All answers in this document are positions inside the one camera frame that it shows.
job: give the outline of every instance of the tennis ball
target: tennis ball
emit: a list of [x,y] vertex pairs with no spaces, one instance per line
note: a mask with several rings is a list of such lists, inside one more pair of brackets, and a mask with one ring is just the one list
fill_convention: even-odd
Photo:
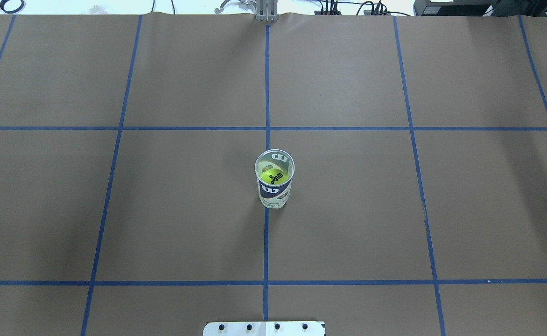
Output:
[[285,174],[282,170],[271,168],[261,173],[260,178],[265,183],[280,185],[288,181],[288,174]]

